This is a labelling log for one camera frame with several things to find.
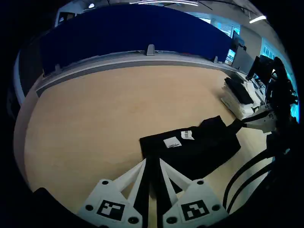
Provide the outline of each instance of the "window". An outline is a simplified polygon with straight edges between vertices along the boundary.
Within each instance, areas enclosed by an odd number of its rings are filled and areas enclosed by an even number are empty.
[[[202,17],[199,17],[199,19],[211,24],[211,20],[210,19],[207,19],[207,18],[202,18]]]
[[[240,28],[233,27],[233,30],[236,31],[236,33],[240,35],[240,32],[241,32],[241,29],[240,29]]]

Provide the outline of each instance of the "white label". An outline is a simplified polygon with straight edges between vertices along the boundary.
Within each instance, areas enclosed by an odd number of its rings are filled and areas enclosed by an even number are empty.
[[[183,139],[194,140],[194,138],[192,137],[192,131],[182,131],[181,134]]]
[[[178,139],[176,137],[165,139],[164,143],[166,144],[167,148],[177,147],[177,146],[181,146],[182,145],[180,143],[180,141],[178,141]]]

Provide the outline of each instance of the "black t-shirt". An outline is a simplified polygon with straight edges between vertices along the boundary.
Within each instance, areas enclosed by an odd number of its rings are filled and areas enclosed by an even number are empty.
[[[235,120],[227,127],[217,116],[204,120],[198,127],[147,136],[139,140],[142,155],[163,159],[191,180],[204,178],[240,149],[236,133],[242,125],[240,120]],[[189,130],[194,140],[182,138],[181,132]],[[176,137],[181,146],[167,148],[164,140],[172,137]],[[175,184],[173,187],[176,192],[181,191]]]

